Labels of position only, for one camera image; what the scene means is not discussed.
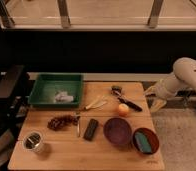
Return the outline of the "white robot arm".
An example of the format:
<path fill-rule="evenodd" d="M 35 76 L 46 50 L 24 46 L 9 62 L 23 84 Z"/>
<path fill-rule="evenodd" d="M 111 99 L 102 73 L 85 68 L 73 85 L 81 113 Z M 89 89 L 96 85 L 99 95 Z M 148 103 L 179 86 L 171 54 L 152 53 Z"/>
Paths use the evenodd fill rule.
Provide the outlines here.
<path fill-rule="evenodd" d="M 164 79 L 145 90 L 144 95 L 155 95 L 150 111 L 157 112 L 179 91 L 192 88 L 196 92 L 196 60 L 188 57 L 177 59 L 173 71 Z"/>

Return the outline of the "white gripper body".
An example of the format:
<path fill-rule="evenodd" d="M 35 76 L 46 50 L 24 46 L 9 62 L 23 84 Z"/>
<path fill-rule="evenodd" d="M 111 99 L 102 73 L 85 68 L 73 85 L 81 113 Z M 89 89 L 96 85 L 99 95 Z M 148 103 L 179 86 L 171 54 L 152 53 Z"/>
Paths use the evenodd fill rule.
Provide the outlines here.
<path fill-rule="evenodd" d="M 169 99 L 177 94 L 177 84 L 171 78 L 158 81 L 154 87 L 155 94 L 161 99 Z"/>

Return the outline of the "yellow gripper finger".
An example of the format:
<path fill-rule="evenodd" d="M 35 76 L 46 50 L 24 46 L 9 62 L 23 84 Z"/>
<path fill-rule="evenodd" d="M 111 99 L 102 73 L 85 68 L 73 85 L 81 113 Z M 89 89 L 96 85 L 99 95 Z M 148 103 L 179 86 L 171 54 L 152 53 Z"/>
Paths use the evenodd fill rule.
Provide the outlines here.
<path fill-rule="evenodd" d="M 147 88 L 144 91 L 145 96 L 150 96 L 150 95 L 155 95 L 155 94 L 156 94 L 156 92 L 155 92 L 155 86 L 154 85 L 150 86 L 149 88 Z"/>
<path fill-rule="evenodd" d="M 150 107 L 150 112 L 155 113 L 166 105 L 167 101 L 163 99 L 155 99 Z"/>

